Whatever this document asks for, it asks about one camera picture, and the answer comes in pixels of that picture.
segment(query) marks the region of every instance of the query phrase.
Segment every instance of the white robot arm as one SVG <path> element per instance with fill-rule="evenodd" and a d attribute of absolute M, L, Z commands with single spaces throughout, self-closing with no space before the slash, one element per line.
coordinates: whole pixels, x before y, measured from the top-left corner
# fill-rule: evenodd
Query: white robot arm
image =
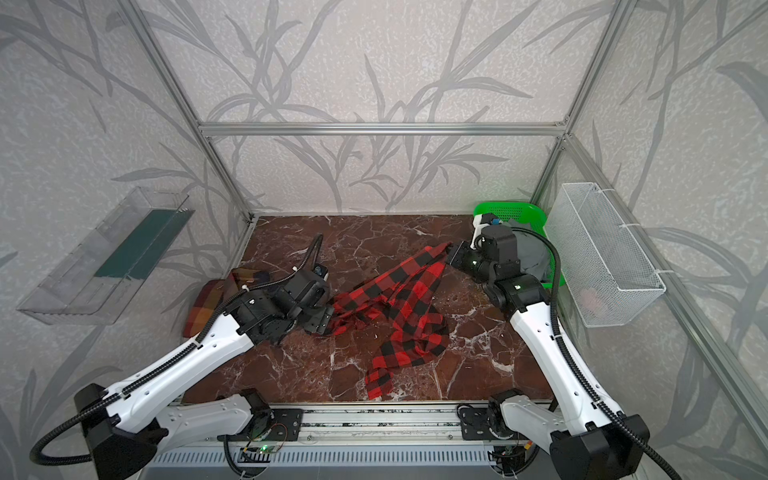
<path fill-rule="evenodd" d="M 492 431 L 501 434 L 499 438 L 519 432 L 532 440 L 550 453 L 562 478 L 611 480 L 634 472 L 645 450 L 620 432 L 617 424 L 645 442 L 649 433 L 642 419 L 626 417 L 600 387 L 566 333 L 557 327 L 556 317 L 553 320 L 541 283 L 520 272 L 515 228 L 493 222 L 487 215 L 478 215 L 475 227 L 471 246 L 467 242 L 454 245 L 448 263 L 481 283 L 491 302 L 509 314 L 560 406 L 560 412 L 551 412 L 518 391 L 493 396 L 488 407 Z M 254 345 L 264 340 L 279 344 L 297 323 L 313 333 L 325 332 L 333 313 L 326 305 L 327 271 L 322 266 L 302 270 L 315 243 L 291 278 L 274 282 L 290 280 L 276 292 L 267 296 L 263 290 L 243 291 L 214 312 L 200 335 L 152 365 L 106 389 L 95 384 L 82 389 L 74 399 L 78 416 L 43 437 L 32 449 L 31 460 L 41 465 L 92 460 L 100 480 L 122 480 L 157 453 L 209 437 L 266 431 L 272 412 L 255 391 L 194 406 L 168 405 Z M 42 453 L 52 439 L 78 423 L 82 423 L 89 455 L 56 458 Z"/>

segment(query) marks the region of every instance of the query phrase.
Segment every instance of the brown plaid cloth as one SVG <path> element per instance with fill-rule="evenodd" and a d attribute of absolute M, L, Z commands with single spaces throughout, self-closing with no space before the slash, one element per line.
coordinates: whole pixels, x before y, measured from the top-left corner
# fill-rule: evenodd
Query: brown plaid cloth
<path fill-rule="evenodd" d="M 184 326 L 184 338 L 192 338 L 200 333 L 219 303 L 237 293 L 242 285 L 262 283 L 269 279 L 264 272 L 247 268 L 236 268 L 225 280 L 211 280 L 203 286 L 194 301 L 192 310 Z"/>

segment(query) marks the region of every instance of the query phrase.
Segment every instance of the white wire mesh basket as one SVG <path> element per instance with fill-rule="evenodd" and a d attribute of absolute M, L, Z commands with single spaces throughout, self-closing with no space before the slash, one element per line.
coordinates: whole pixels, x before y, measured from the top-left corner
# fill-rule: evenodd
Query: white wire mesh basket
<path fill-rule="evenodd" d="M 544 230 L 587 327 L 626 325 L 667 289 L 597 184 L 562 184 Z"/>

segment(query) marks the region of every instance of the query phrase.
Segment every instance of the black bracket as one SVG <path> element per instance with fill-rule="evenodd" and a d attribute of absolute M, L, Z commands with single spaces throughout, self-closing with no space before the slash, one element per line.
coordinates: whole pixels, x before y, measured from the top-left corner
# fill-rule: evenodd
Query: black bracket
<path fill-rule="evenodd" d="M 272 409 L 274 420 L 266 437 L 259 442 L 295 442 L 299 439 L 299 430 L 301 430 L 301 418 L 304 414 L 302 409 Z M 248 442 L 253 438 L 252 432 L 242 432 L 237 435 L 230 435 L 230 442 Z M 217 440 L 222 442 L 223 435 L 219 435 Z"/>
<path fill-rule="evenodd" d="M 491 429 L 488 426 L 487 407 L 461 406 L 457 414 L 458 420 L 462 424 L 462 439 L 498 440 L 498 437 L 491 433 Z"/>

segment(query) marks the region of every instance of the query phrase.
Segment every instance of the green plastic bin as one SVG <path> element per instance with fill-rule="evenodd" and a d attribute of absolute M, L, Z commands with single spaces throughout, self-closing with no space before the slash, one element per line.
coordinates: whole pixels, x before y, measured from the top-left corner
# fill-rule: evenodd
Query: green plastic bin
<path fill-rule="evenodd" d="M 529 223 L 534 232 L 547 236 L 544 233 L 544 224 L 547 223 L 547 214 L 534 204 L 525 202 L 484 202 L 475 207 L 475 215 L 494 214 L 502 221 L 510 218 L 519 223 Z M 554 269 L 554 258 L 550 254 L 550 268 Z M 551 283 L 542 283 L 544 288 L 552 288 Z M 565 278 L 560 277 L 560 285 L 565 285 Z"/>

